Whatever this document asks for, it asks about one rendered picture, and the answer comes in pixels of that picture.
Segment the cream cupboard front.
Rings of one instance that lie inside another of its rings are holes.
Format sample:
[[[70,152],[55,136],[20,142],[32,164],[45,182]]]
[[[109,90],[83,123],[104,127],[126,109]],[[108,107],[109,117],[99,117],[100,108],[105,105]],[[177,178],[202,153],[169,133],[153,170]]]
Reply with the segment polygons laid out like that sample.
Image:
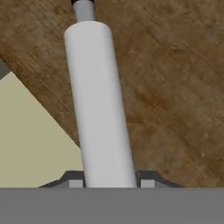
[[[81,152],[14,73],[0,80],[0,187],[38,187],[82,169]]]

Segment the white rolling pin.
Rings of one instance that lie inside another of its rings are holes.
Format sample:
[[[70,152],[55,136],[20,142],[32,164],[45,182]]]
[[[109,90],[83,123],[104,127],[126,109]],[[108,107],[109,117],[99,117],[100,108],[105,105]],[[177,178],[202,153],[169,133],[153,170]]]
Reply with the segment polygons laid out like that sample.
[[[64,40],[86,186],[135,187],[112,31],[95,20],[95,0],[71,2]]]

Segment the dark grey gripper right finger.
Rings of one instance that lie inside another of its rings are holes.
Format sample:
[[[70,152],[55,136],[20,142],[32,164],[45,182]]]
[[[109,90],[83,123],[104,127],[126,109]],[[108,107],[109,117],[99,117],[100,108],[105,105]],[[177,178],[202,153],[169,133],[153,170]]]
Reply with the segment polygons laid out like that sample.
[[[157,171],[137,171],[136,182],[139,188],[180,188],[180,185],[164,179]]]

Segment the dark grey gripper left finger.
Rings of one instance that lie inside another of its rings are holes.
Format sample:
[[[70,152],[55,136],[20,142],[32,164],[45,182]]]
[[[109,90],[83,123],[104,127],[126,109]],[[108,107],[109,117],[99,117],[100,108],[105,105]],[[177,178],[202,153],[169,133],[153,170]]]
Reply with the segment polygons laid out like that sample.
[[[83,171],[66,171],[61,178],[44,184],[41,188],[85,188],[86,182]]]

